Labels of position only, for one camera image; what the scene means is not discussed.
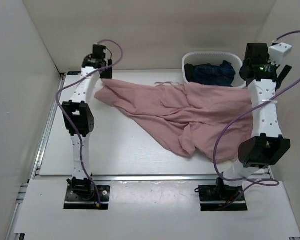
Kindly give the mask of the pink trousers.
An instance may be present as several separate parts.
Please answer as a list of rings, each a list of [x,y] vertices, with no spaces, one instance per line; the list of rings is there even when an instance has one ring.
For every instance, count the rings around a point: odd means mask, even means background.
[[[251,137],[247,89],[198,83],[140,85],[105,79],[94,97],[134,120],[163,148],[190,158],[200,151],[218,163],[234,160]]]

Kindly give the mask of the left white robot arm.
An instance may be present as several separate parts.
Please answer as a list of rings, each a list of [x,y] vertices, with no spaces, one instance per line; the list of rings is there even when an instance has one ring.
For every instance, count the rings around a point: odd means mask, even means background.
[[[100,77],[112,77],[112,54],[106,46],[94,44],[92,53],[87,55],[81,66],[82,81],[76,85],[75,91],[61,107],[65,127],[68,130],[73,146],[72,179],[68,181],[72,192],[83,200],[90,200],[96,195],[92,183],[89,163],[89,141],[95,127],[95,118],[89,106],[93,89]]]

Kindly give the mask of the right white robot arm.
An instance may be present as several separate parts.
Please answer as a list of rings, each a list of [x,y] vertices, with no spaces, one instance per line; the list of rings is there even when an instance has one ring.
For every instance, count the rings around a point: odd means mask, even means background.
[[[286,65],[281,74],[277,69],[292,50],[286,43],[249,43],[239,71],[249,90],[253,130],[250,139],[240,144],[238,159],[231,168],[219,174],[214,193],[220,200],[228,199],[233,188],[241,187],[253,173],[275,165],[291,147],[283,137],[277,116],[276,91],[292,69]]]

